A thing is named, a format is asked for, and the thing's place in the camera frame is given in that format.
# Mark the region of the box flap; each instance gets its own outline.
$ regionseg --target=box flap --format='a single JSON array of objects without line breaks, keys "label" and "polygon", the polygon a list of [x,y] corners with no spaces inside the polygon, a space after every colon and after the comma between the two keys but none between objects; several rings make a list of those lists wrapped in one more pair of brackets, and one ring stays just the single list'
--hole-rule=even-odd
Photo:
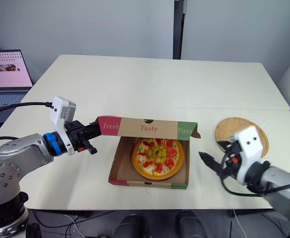
[{"label": "box flap", "polygon": [[201,138],[196,122],[98,117],[102,135],[189,140]]}]

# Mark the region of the pizza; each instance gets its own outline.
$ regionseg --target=pizza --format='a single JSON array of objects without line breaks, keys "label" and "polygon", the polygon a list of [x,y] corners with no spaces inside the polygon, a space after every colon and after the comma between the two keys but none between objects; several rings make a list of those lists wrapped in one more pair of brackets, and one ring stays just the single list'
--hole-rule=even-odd
[{"label": "pizza", "polygon": [[163,180],[180,169],[184,151],[179,140],[142,138],[133,152],[133,165],[145,178]]}]

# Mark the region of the wooden pizza board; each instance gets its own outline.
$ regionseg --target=wooden pizza board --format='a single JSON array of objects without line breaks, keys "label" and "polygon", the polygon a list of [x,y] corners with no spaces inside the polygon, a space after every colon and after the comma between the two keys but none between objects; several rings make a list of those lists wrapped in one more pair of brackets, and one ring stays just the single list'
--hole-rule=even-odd
[{"label": "wooden pizza board", "polygon": [[227,118],[222,120],[215,129],[215,140],[231,141],[230,136],[232,134],[235,134],[236,132],[249,126],[255,126],[257,128],[263,145],[262,158],[267,156],[270,150],[270,144],[267,135],[257,124],[244,118]]}]

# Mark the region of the pizza box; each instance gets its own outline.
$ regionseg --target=pizza box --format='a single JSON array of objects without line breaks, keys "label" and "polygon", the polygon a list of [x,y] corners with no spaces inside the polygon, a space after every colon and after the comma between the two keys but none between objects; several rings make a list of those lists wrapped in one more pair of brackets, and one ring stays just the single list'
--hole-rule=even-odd
[{"label": "pizza box", "polygon": [[[109,182],[113,185],[146,186],[186,189],[189,182],[190,137],[201,138],[196,122],[132,119],[101,116],[97,119],[102,135],[121,136]],[[132,153],[141,138],[178,139],[184,150],[184,161],[180,170],[165,180],[149,180],[141,176],[133,166]]]}]

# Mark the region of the orange plate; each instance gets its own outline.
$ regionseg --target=orange plate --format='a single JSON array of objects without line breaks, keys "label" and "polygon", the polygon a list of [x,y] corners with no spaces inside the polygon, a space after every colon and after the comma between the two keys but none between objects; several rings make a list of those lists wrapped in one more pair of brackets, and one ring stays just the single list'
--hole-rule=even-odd
[{"label": "orange plate", "polygon": [[134,147],[132,158],[133,158],[133,165],[134,165],[134,168],[136,169],[136,171],[139,172],[139,174],[142,175],[144,178],[151,179],[151,180],[164,180],[164,179],[168,179],[168,178],[174,176],[180,170],[180,168],[184,162],[184,149],[183,149],[181,143],[179,142],[179,140],[174,140],[178,146],[178,149],[179,149],[179,160],[177,161],[176,166],[169,173],[164,174],[164,175],[159,175],[159,176],[149,175],[148,173],[146,173],[145,171],[142,170],[142,168],[139,166],[139,164],[137,162],[136,153],[137,153],[137,150],[138,150],[140,144],[144,140],[145,140],[145,138],[142,138],[141,140],[139,140],[139,142]]}]

